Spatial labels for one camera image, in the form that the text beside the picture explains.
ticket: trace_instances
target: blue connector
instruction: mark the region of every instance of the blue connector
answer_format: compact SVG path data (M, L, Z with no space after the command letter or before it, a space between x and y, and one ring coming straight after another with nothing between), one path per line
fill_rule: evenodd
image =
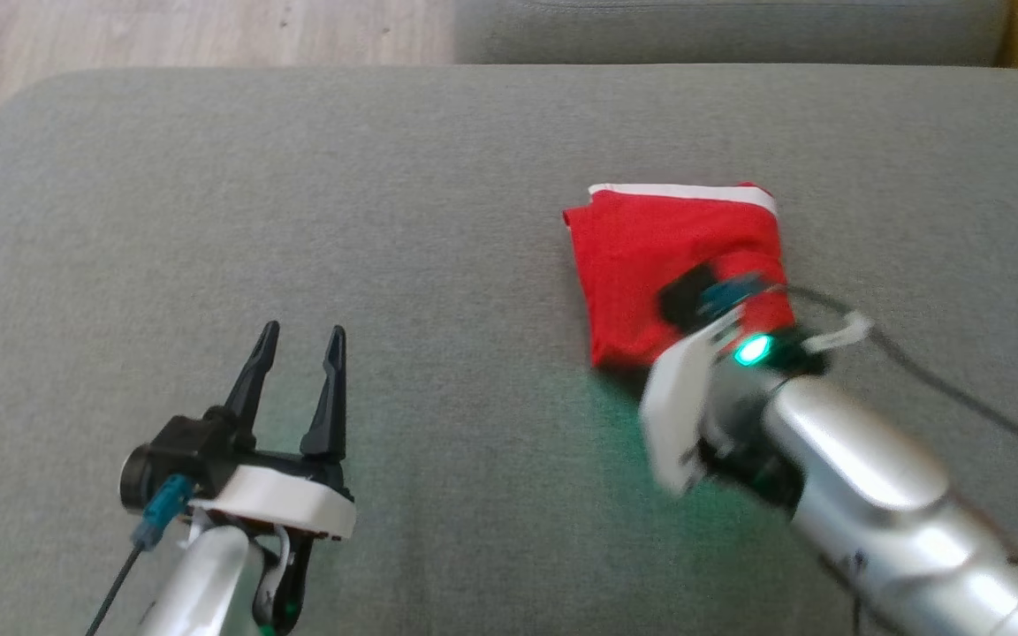
M712 323L730 312L734 306L744 302L747 298L764 293L771 286L764 282L760 275L754 271L722 281L717 285L711 285L701 292L699 313Z
M194 495L194 483L183 475L170 475L159 487L149 507L144 509L144 519L132 532L132 545L149 553L163 538L163 531L180 514Z

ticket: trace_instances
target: white plastic part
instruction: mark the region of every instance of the white plastic part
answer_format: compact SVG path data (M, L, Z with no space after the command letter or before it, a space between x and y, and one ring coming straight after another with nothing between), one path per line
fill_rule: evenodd
M274 526L278 533L280 546L278 564L262 577L262 585L258 587L258 595L253 597L253 616L258 623L270 625L274 623L274 597L278 596L278 585L282 584L285 569L290 567L290 534L282 526Z
M355 504L331 487L262 466L239 466L218 497L190 507L341 539L356 525Z
M192 508L190 510L190 528L187 528L186 539L177 542L178 547L181 551L186 551L203 532L209 531L213 527L215 527L215 522L207 515L207 511L204 511L203 508Z
M873 330L874 322L865 315L852 311L845 315L847 326L837 332L832 332L831 334L821 334L817 337L811 337L803 341L803 349L807 353L821 353L821 351L829 351L833 349L838 349L841 346L848 346L848 344L855 344L860 342L865 337L868 337L869 331Z
M659 485L675 497L704 476L696 456L698 423L720 350L738 337L740 307L683 338L656 359L642 393L639 419L646 457Z

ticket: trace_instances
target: gray couch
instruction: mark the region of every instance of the gray couch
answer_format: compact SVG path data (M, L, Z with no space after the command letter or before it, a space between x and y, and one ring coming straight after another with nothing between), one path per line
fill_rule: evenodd
M124 456L283 322L258 436L295 448L350 335L354 538L299 633L846 636L747 496L652 482L588 369L566 207L599 181L780 201L789 277L1018 416L1018 71L672 65L121 70L0 110L0 633L80 633L129 548ZM808 324L828 314L800 306ZM1018 439L869 346L834 378L1018 538ZM178 556L142 559L133 633Z
M457 0L462 64L992 64L1007 0Z

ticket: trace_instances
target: wooden floor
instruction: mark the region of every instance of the wooden floor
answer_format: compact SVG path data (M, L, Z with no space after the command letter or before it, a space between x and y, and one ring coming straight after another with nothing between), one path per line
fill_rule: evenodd
M76 69L450 59L452 0L0 0L0 104Z

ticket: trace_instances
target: folded red fabric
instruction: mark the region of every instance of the folded red fabric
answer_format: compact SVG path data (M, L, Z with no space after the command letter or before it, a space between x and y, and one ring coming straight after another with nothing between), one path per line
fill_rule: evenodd
M786 285L776 201L759 186L599 184L565 212L586 298L591 365L653 365L684 334L660 314L659 292L699 265L719 281L750 273ZM744 303L744 335L795 323L785 294Z

